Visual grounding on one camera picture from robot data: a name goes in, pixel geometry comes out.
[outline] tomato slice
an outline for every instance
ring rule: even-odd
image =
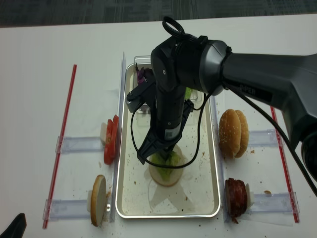
[[[113,129],[113,122],[109,119],[107,130],[106,130],[106,145],[104,151],[104,163],[109,165],[111,164],[111,156],[110,156],[110,143],[111,143],[111,136],[112,136],[112,129]]]
[[[110,142],[110,156],[112,160],[114,160],[114,157],[115,157],[115,143],[117,139],[118,124],[119,124],[119,117],[117,115],[114,115],[111,142]]]

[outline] silver baking tray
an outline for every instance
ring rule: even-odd
[[[138,63],[138,66],[141,65],[151,67],[149,61]],[[124,93],[120,93],[122,102],[135,86],[135,74],[135,66],[132,64],[126,70]],[[201,100],[194,102],[196,108],[203,98],[200,92],[197,93],[200,94],[197,98]],[[137,159],[130,132],[132,114],[125,103],[121,105],[123,120],[115,200],[118,214],[123,218],[215,216],[220,210],[220,192],[210,103],[206,104],[203,114],[198,156],[193,164],[184,169],[181,179],[172,187],[156,184],[151,178],[148,164],[142,165]],[[193,157],[196,149],[198,116],[198,111],[191,113],[182,139],[177,143],[187,161]],[[150,115],[136,113],[133,130],[138,147],[149,127]]]

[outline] hamburger bun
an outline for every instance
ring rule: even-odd
[[[239,158],[248,147],[249,129],[241,111],[226,110],[219,122],[219,146],[225,157]]]
[[[97,227],[101,224],[106,207],[106,179],[103,175],[96,177],[91,194],[90,217],[92,224]]]
[[[175,145],[173,151],[180,157],[180,161],[177,163],[177,166],[183,165],[185,163],[185,157],[183,156],[179,146]],[[184,169],[174,169],[169,176],[169,180],[164,180],[162,178],[162,176],[158,172],[157,167],[153,165],[149,165],[149,170],[150,170],[151,177],[156,183],[162,186],[170,187],[179,181],[180,177],[183,174]]]

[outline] gray floor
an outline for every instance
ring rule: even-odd
[[[316,13],[317,0],[0,0],[0,26]]]

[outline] red stick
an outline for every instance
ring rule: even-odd
[[[272,113],[273,120],[277,123],[276,113],[275,113],[275,109],[273,107],[271,107],[271,113]],[[278,145],[279,145],[278,146],[279,153],[281,154],[282,164],[283,164],[283,168],[284,168],[287,189],[288,189],[288,192],[291,194],[291,203],[292,203],[293,211],[296,211],[296,207],[295,207],[295,203],[294,203],[294,196],[293,196],[293,187],[292,187],[292,183],[291,183],[291,178],[290,178],[289,173],[288,173],[288,168],[287,168],[287,163],[286,163],[286,159],[285,159],[284,148],[282,146],[281,136],[277,130],[275,130],[275,131],[276,131],[276,137],[277,137],[277,141],[278,141]],[[296,213],[294,213],[293,215],[294,215],[295,223],[299,223],[299,215]]]
[[[67,102],[66,102],[66,107],[65,107],[65,112],[64,112],[63,124],[61,126],[60,135],[59,135],[60,138],[64,137],[64,133],[65,133],[68,110],[69,110],[69,105],[70,105],[70,99],[71,99],[71,94],[73,92],[73,87],[74,87],[74,82],[75,82],[76,69],[77,69],[77,65],[74,64],[73,73],[71,75],[71,80],[70,80],[70,85],[69,85],[69,90],[68,90],[68,96],[67,96]],[[60,158],[60,153],[57,153],[56,158],[55,158],[52,180],[51,180],[49,198],[48,198],[48,202],[47,202],[47,206],[46,206],[47,213],[45,214],[45,217],[47,219],[45,219],[43,222],[43,229],[46,229],[48,227],[50,206],[51,206],[51,201],[53,199],[53,193],[54,193],[55,180],[56,180],[56,175],[57,175],[57,168],[58,168],[58,164],[59,164],[59,158]]]

